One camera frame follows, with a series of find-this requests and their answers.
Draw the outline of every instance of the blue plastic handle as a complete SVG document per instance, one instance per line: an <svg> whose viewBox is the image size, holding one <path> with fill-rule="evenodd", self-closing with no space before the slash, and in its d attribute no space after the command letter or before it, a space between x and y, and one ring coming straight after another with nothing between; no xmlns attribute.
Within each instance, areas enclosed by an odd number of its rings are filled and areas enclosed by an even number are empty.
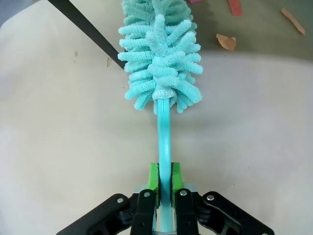
<svg viewBox="0 0 313 235"><path fill-rule="evenodd" d="M157 132L159 175L161 184L161 232L173 230L173 212L171 205L171 120L170 100L157 100Z"/></svg>

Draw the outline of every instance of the red block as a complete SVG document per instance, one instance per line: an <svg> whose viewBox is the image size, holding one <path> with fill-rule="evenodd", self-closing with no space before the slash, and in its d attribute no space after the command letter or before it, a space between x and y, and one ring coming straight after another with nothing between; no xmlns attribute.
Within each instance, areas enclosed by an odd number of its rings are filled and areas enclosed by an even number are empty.
<svg viewBox="0 0 313 235"><path fill-rule="evenodd" d="M230 6L231 14L233 16L241 16L242 15L239 0L228 0L228 3Z"/></svg>

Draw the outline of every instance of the brown paper piece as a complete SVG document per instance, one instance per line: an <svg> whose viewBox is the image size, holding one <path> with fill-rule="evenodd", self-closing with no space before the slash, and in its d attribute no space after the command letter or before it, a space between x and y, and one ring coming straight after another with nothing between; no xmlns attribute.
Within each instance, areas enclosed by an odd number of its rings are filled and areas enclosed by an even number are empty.
<svg viewBox="0 0 313 235"><path fill-rule="evenodd" d="M107 67L110 66L110 64L112 63L112 59L110 57L108 57L108 60L107 60Z"/></svg>
<svg viewBox="0 0 313 235"><path fill-rule="evenodd" d="M235 37L227 37L222 34L216 34L216 38L223 48L233 51L237 45Z"/></svg>
<svg viewBox="0 0 313 235"><path fill-rule="evenodd" d="M293 24L294 26L303 34L305 35L305 29L304 27L290 14L289 11L287 11L285 8L282 9L282 13L284 16L286 16Z"/></svg>

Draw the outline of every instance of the white table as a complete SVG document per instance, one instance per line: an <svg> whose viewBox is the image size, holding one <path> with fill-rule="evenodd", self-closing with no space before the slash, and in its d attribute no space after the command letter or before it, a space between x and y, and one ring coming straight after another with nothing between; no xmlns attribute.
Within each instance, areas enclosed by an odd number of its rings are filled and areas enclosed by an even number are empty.
<svg viewBox="0 0 313 235"><path fill-rule="evenodd" d="M73 3L119 51L116 0ZM173 161L274 229L313 229L310 61L202 52L203 101L172 110ZM157 161L157 118L125 72L42 0L0 28L0 234L54 235ZM201 230L201 234L211 234Z"/></svg>

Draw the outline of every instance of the cleaning tool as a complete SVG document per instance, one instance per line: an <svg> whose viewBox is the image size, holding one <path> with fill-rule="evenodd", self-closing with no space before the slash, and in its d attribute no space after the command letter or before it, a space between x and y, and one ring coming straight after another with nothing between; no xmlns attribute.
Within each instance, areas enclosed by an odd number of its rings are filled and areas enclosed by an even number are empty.
<svg viewBox="0 0 313 235"><path fill-rule="evenodd" d="M159 163L150 165L149 181L130 198L115 194L58 235L115 235L131 227L132 235L162 234L157 231L160 207L161 232L198 235L198 223L219 235L274 235L262 224L217 192L200 196L193 184L183 183L179 163L171 162L170 108L177 112L201 100L192 74L197 64L196 24L184 0L123 0L126 18L119 32L125 51L115 54L110 43L68 1L49 0L104 51L129 72L127 99L143 110L149 101L157 115ZM175 209L175 230L172 208Z"/></svg>

